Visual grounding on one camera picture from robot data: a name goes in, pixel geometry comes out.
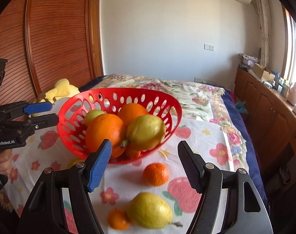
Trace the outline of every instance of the wardrobe door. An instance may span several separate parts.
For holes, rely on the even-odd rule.
[[[45,92],[62,78],[80,87],[94,78],[88,0],[27,0],[26,52],[35,87]]]

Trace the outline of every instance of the orange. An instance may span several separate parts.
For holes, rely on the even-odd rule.
[[[169,180],[169,168],[162,163],[152,163],[144,169],[143,179],[153,187],[161,186]]]
[[[127,148],[125,150],[125,154],[126,156],[129,158],[129,159],[136,159],[136,158],[139,158],[140,154],[141,154],[141,151],[138,151],[138,150],[134,150],[132,148],[132,145],[131,144],[128,144],[127,145]]]
[[[115,230],[126,230],[130,226],[130,219],[122,209],[111,210],[107,216],[107,222]]]
[[[121,148],[120,145],[115,145],[112,147],[112,153],[110,159],[116,159],[123,154],[125,148]]]
[[[90,153],[95,152],[104,139],[109,139],[114,148],[125,140],[125,134],[126,127],[123,121],[115,114],[105,113],[97,116],[89,124],[85,135],[86,147]]]
[[[118,116],[123,120],[124,125],[128,125],[137,117],[149,114],[146,108],[136,103],[124,105],[118,113]]]

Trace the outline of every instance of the pear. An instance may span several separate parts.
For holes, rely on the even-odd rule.
[[[126,206],[126,214],[133,223],[147,229],[162,229],[168,224],[182,227],[172,222],[173,212],[166,201],[153,193],[139,193]]]
[[[126,140],[121,143],[121,148],[131,142],[135,150],[151,150],[164,139],[165,131],[160,117],[150,114],[139,116],[127,127]]]

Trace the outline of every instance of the red fruit basket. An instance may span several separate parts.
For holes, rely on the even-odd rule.
[[[61,107],[57,125],[61,140],[78,158],[86,159],[89,152],[85,146],[84,117],[93,109],[118,114],[123,105],[138,103],[149,114],[159,116],[166,125],[164,140],[154,149],[142,152],[139,158],[128,159],[124,154],[109,163],[127,164],[144,158],[163,145],[175,132],[182,118],[182,107],[173,96],[164,92],[138,88],[103,88],[84,91],[70,98]],[[177,123],[173,124],[170,112],[176,112]]]

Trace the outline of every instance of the white wall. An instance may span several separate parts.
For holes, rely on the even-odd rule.
[[[102,0],[102,37],[107,74],[229,87],[238,53],[257,56],[261,30],[254,7],[234,0]]]
[[[281,72],[285,54],[285,22],[282,6],[279,0],[268,0],[270,8],[271,32],[270,45],[270,69]]]

